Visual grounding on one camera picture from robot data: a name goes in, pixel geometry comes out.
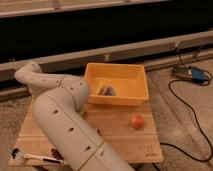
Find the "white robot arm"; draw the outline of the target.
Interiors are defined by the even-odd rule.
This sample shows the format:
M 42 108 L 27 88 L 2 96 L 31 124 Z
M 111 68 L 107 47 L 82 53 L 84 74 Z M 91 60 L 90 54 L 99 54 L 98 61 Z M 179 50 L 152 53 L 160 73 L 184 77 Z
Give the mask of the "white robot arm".
M 32 115 L 73 171 L 134 171 L 80 115 L 89 98 L 85 79 L 45 74 L 35 62 L 15 72 L 35 97 Z

